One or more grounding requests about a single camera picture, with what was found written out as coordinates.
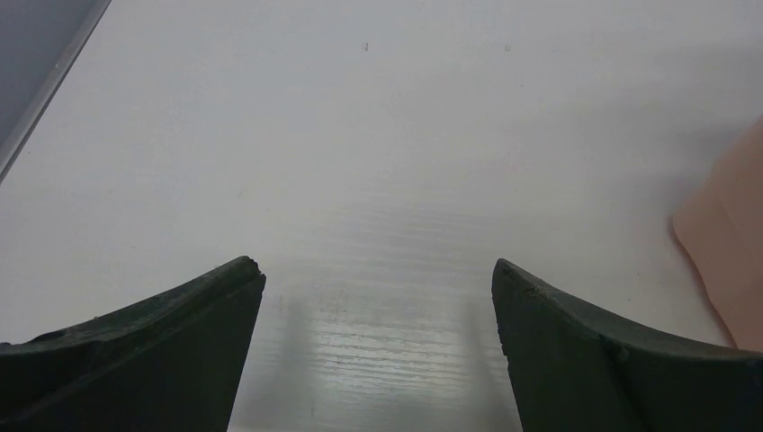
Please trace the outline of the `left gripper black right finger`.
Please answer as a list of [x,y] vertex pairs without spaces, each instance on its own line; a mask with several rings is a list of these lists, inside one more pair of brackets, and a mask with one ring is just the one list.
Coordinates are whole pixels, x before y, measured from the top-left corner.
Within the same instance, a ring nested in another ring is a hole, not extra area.
[[672,335],[506,259],[492,302],[526,431],[759,431],[762,356]]

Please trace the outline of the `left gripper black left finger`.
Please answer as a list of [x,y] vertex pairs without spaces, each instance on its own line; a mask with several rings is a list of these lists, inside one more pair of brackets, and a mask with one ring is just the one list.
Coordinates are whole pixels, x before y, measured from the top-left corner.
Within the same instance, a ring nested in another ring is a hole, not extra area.
[[224,431],[265,288],[248,256],[1,346],[4,431]]

